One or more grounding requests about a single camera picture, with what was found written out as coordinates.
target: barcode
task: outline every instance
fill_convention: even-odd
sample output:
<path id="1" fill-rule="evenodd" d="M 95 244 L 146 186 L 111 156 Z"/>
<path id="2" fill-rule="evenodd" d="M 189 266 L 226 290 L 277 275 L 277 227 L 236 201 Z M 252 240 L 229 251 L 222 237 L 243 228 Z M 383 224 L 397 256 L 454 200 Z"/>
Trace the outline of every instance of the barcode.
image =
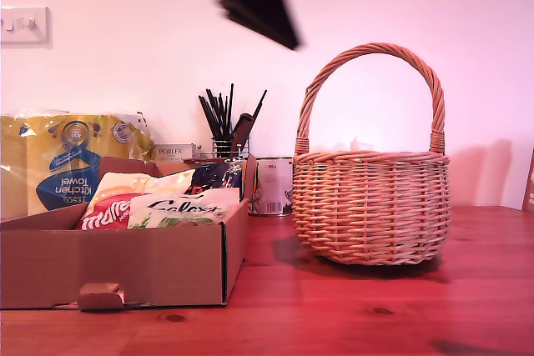
<path id="1" fill-rule="evenodd" d="M 267 203 L 267 213 L 273 213 L 273 212 L 281 212 L 282 211 L 282 203 L 281 202 L 272 202 Z"/>

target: wall switch plate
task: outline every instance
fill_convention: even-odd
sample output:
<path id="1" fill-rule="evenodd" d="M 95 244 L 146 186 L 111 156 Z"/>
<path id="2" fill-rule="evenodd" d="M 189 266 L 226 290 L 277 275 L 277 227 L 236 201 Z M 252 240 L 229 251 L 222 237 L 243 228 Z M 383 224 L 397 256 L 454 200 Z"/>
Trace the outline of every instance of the wall switch plate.
<path id="1" fill-rule="evenodd" d="M 2 44 L 47 43 L 48 8 L 2 8 Z"/>

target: woven basket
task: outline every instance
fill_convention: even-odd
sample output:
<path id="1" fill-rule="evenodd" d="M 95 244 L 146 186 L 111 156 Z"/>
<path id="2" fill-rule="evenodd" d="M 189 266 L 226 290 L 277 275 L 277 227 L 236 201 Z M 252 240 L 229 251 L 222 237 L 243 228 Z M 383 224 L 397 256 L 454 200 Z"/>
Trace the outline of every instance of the woven basket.
<path id="1" fill-rule="evenodd" d="M 341 65 L 364 54 L 406 60 L 431 89 L 430 152 L 309 152 L 315 97 Z M 436 74 L 414 53 L 387 43 L 352 48 L 328 63 L 306 89 L 294 156 L 293 217 L 299 239 L 344 264 L 417 264 L 433 258 L 451 219 L 444 101 Z"/>

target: open cardboard box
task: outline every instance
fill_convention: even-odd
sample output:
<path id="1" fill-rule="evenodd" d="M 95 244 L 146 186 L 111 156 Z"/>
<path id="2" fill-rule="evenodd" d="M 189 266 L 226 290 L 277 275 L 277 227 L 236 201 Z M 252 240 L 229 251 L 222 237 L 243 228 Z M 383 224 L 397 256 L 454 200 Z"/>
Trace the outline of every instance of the open cardboard box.
<path id="1" fill-rule="evenodd" d="M 162 177 L 198 166 L 103 158 L 100 172 Z M 219 224 L 74 230 L 86 203 L 1 223 L 0 308 L 225 305 L 244 259 L 255 166 L 249 156 L 244 200 Z"/>

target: wooden table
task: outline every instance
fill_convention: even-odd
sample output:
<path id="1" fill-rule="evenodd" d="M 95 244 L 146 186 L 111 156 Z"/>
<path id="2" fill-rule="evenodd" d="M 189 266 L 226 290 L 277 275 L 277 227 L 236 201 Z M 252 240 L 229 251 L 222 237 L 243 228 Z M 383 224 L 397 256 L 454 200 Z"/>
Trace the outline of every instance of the wooden table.
<path id="1" fill-rule="evenodd" d="M 252 218 L 226 308 L 5 311 L 1 355 L 534 354 L 534 214 L 457 208 L 441 258 L 311 257 L 290 218 Z"/>

